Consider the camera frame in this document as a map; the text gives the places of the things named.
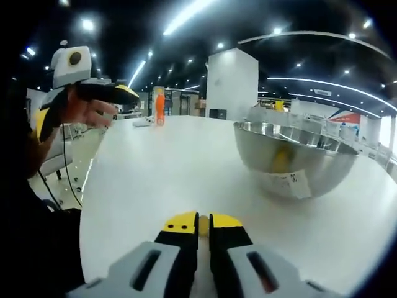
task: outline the white table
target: white table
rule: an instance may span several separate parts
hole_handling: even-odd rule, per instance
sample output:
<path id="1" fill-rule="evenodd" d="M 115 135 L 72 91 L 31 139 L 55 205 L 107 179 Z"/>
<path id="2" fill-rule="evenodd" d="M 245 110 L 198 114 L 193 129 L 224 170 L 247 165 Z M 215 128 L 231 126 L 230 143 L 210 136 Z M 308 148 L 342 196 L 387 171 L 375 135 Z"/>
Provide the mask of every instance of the white table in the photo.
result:
<path id="1" fill-rule="evenodd" d="M 251 181 L 232 122 L 191 116 L 166 117 L 164 127 L 132 122 L 109 128 L 86 181 L 86 281 L 106 276 L 111 263 L 154 240 L 167 219 L 190 210 L 241 219 L 254 242 L 292 262 L 302 278 L 341 294 L 367 277 L 393 234 L 397 185 L 367 157 L 329 194 L 285 202 L 266 197 Z M 197 287 L 213 290 L 209 282 Z"/>

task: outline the hand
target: hand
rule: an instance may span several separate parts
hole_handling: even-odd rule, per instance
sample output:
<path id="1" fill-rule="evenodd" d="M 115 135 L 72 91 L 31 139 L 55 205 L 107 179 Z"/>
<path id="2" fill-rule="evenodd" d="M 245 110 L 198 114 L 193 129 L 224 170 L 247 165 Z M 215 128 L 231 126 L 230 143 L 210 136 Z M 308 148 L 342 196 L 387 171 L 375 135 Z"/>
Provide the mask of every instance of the hand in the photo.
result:
<path id="1" fill-rule="evenodd" d="M 110 126 L 111 119 L 106 119 L 98 112 L 110 115 L 117 114 L 117 109 L 104 101 L 85 101 L 78 98 L 75 87 L 68 90 L 68 105 L 61 113 L 62 123 L 83 123 L 92 127 Z"/>

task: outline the floor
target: floor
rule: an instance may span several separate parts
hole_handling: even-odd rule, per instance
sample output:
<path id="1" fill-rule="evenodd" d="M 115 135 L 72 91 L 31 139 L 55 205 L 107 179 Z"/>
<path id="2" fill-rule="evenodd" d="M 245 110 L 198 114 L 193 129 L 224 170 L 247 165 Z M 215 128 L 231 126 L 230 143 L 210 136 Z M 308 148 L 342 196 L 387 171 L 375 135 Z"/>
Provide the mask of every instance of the floor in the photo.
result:
<path id="1" fill-rule="evenodd" d="M 86 173 L 89 168 L 91 159 L 94 157 L 104 136 L 103 129 L 91 129 L 83 134 L 82 137 L 72 141 L 73 162 L 68 165 L 70 180 L 76 197 L 80 200 L 81 193 L 77 192 L 77 188 L 82 188 Z M 58 180 L 56 173 L 47 176 L 47 184 L 53 193 L 55 199 L 61 204 L 62 209 L 80 208 L 79 204 L 71 191 L 66 170 L 61 170 L 62 180 Z M 38 197 L 50 198 L 40 176 L 36 175 L 29 180 L 32 189 Z"/>

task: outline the person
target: person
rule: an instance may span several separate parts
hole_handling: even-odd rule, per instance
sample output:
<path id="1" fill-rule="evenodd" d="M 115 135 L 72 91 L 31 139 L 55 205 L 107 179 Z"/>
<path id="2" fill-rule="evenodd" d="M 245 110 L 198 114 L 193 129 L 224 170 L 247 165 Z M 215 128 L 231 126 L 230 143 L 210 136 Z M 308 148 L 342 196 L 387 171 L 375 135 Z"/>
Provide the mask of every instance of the person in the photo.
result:
<path id="1" fill-rule="evenodd" d="M 28 178 L 40 169 L 62 123 L 110 126 L 110 120 L 99 112 L 114 115 L 117 110 L 103 101 L 85 101 L 73 85 L 69 86 L 65 91 L 66 104 L 53 116 L 51 131 L 47 129 L 47 136 L 40 139 L 38 131 L 32 130 L 27 121 L 27 88 L 19 82 L 12 85 L 7 94 L 7 114 L 3 115 L 7 122 L 3 137 L 12 140 L 3 156 L 13 168 L 7 173 L 12 176 L 9 188 L 3 190 L 3 241 L 8 265 L 5 272 L 10 281 L 20 281 L 21 286 L 13 289 L 14 293 L 63 297 L 65 292 L 84 283 L 79 254 L 80 210 L 51 212 L 35 195 Z"/>

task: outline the stainless steel bowl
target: stainless steel bowl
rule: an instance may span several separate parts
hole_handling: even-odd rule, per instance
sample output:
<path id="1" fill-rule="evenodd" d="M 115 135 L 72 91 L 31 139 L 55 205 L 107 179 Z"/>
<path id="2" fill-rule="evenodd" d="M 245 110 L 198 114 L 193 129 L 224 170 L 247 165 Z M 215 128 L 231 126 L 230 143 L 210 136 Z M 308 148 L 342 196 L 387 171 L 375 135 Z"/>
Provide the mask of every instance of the stainless steel bowl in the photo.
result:
<path id="1" fill-rule="evenodd" d="M 265 122 L 234 123 L 243 163 L 261 186 L 291 199 L 318 197 L 349 173 L 358 153 L 335 139 Z"/>

